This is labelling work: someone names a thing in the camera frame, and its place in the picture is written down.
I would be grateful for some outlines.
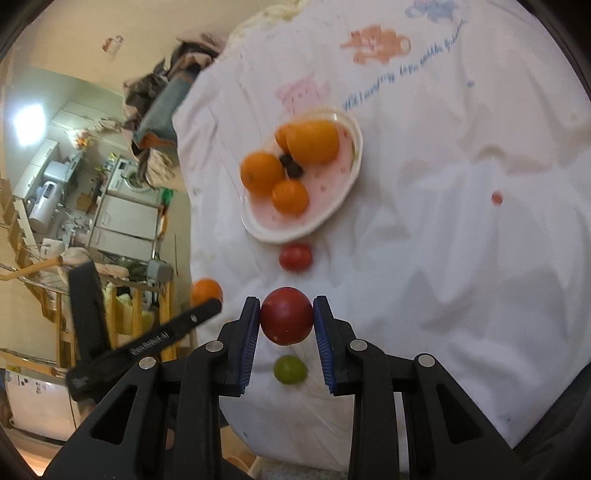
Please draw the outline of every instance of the tomato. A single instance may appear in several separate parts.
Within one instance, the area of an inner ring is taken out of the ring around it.
[[[310,300],[296,288],[273,290],[262,303],[262,331],[277,345],[302,342],[312,331],[313,325]]]
[[[281,248],[279,265],[288,272],[303,272],[312,265],[312,250],[308,244],[291,244]]]
[[[303,382],[308,376],[305,363],[293,355],[282,356],[273,366],[275,378],[284,385]]]

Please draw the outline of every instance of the orange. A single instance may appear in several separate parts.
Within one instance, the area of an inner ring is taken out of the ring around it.
[[[300,215],[308,208],[308,191],[299,180],[283,180],[271,193],[273,206],[283,215]]]
[[[275,141],[277,145],[281,147],[283,153],[289,153],[290,150],[287,147],[287,132],[291,128],[291,124],[281,125],[275,132]]]
[[[247,155],[240,165],[240,179],[245,188],[258,197],[267,197],[285,178],[283,165],[275,155],[258,151]]]
[[[286,133],[290,155],[299,164],[328,163],[339,153],[339,132],[328,120],[292,124]]]
[[[220,284],[212,278],[202,278],[193,284],[191,289],[191,305],[196,307],[208,300],[222,301],[223,292]]]

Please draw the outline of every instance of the washing machine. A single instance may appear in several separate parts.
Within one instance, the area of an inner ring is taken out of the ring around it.
[[[137,171],[136,162],[120,158],[107,185],[107,194],[151,207],[160,205],[162,190],[139,186],[136,182]]]

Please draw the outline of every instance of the red stain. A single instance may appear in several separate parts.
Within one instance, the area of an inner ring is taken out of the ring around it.
[[[503,194],[499,190],[495,190],[492,192],[491,201],[493,205],[500,206],[503,203]]]

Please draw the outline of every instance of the bed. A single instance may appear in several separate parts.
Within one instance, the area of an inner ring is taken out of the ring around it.
[[[242,226],[238,167],[319,104],[359,122],[363,167],[308,239],[313,268],[290,275],[279,247]],[[326,295],[360,338],[434,354],[512,447],[589,363],[591,106],[516,1],[313,0],[205,70],[173,122],[191,276],[225,293],[201,341],[246,296],[286,285]],[[290,352],[310,371],[299,387],[272,375]],[[329,395],[313,336],[291,347],[259,336],[246,394],[221,406],[261,456],[347,468],[352,399]]]

